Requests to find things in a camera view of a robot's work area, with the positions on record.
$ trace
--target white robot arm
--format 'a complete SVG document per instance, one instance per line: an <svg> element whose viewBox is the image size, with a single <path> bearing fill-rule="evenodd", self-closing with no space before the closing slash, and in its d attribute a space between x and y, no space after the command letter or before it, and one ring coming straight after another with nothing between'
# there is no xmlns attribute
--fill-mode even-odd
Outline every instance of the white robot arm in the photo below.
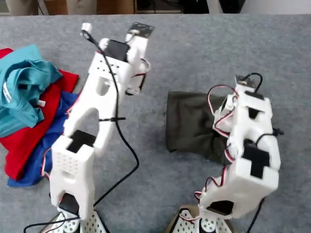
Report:
<svg viewBox="0 0 311 233"><path fill-rule="evenodd" d="M93 213L94 156L103 156L115 127L118 103L125 96L139 94L150 63L144 58L148 37L153 27L134 23L126 42L104 38L88 70L86 84L77 101L68 111L64 133L52 146L53 168L50 174L51 202L62 211L87 220ZM90 35L91 24L84 23L82 32ZM117 93L110 69L118 87ZM97 136L78 130L92 110L99 113Z"/></svg>
<svg viewBox="0 0 311 233"><path fill-rule="evenodd" d="M271 124L270 100L256 92L249 77L236 76L233 94L227 95L215 112L213 128L227 137L225 155L231 162L221 177L209 177L201 192L195 192L199 216L181 218L196 224L195 232L228 233L223 219L240 218L255 209L278 187L280 155L276 136L281 133Z"/></svg>

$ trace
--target clothing label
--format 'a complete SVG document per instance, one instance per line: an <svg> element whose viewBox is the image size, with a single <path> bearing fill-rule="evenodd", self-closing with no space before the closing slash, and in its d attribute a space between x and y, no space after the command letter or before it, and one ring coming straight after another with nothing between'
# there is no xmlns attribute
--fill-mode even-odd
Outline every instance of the clothing label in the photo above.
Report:
<svg viewBox="0 0 311 233"><path fill-rule="evenodd" d="M6 98L6 101L9 103L12 100L12 96L8 90L8 87L6 86L6 82L4 82L3 84L3 93L4 93L4 97Z"/></svg>
<svg viewBox="0 0 311 233"><path fill-rule="evenodd" d="M38 105L41 106L41 107L45 107L45 101L39 100L38 101Z"/></svg>

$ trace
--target olive green bag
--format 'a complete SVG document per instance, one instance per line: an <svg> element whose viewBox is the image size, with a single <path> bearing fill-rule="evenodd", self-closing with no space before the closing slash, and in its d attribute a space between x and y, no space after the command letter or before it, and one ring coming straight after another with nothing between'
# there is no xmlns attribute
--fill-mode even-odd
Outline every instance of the olive green bag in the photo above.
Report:
<svg viewBox="0 0 311 233"><path fill-rule="evenodd" d="M210 96L214 109L225 97ZM225 165L226 138L212 129L214 116L204 93L173 91L168 93L166 114L166 148L201 154L207 159Z"/></svg>

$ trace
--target gray table surface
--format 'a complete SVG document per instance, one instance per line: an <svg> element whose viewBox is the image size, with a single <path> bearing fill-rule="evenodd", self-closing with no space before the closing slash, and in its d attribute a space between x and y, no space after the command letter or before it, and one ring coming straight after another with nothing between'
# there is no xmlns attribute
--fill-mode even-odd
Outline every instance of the gray table surface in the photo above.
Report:
<svg viewBox="0 0 311 233"><path fill-rule="evenodd" d="M261 93L271 98L273 124L285 131L278 139L282 166L279 189L270 195L254 233L309 232L311 228L311 16L136 15L0 17L0 48L37 44L46 60L86 79L94 47L79 31L91 22L95 38L124 40L134 21L156 27L147 58L152 70L140 96L127 97L121 127L140 157L139 170L97 207L113 233L164 232L179 205L195 203L207 176L221 167L200 155L170 154L165 148L168 91L207 92L219 83L234 85L235 74L260 72ZM96 132L92 116L83 126ZM56 209L46 180L29 188L10 188L0 147L0 232L19 233L24 226L50 220ZM94 165L96 197L134 166L115 133ZM254 212L234 220L245 232Z"/></svg>

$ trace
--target folded fabric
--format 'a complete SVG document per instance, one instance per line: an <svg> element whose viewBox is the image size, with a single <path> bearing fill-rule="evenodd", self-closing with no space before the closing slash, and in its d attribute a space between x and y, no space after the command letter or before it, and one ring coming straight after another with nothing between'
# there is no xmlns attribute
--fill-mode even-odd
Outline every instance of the folded fabric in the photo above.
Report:
<svg viewBox="0 0 311 233"><path fill-rule="evenodd" d="M0 58L12 52L11 49L0 50ZM38 142L47 132L53 122L60 97L61 90L72 92L78 75L60 70L63 78L51 84L40 96L40 100L45 101L45 106L39 106L44 120L36 124L33 128L26 127L7 137L0 138L0 143L9 151L6 155L4 166L5 173L12 179L18 180L23 177L24 166Z"/></svg>
<svg viewBox="0 0 311 233"><path fill-rule="evenodd" d="M207 159L225 165L225 142L212 128L214 116L204 93L172 91L168 94L166 111L166 148L201 154ZM225 97L210 96L214 109Z"/></svg>
<svg viewBox="0 0 311 233"><path fill-rule="evenodd" d="M0 137L44 119L39 96L62 74L44 61L36 45L18 49L0 59Z"/></svg>
<svg viewBox="0 0 311 233"><path fill-rule="evenodd" d="M23 178L18 181L9 178L8 186L26 187L36 184L42 177L41 169L43 164L44 171L50 172L50 170L52 169L52 152L51 150L47 150L62 134L64 129L63 125L67 118L66 111L73 105L77 97L77 94L62 91L61 99L58 104L58 109L56 111L53 123L50 126L49 130L43 136L42 140L37 144L37 146L31 153L24 167Z"/></svg>

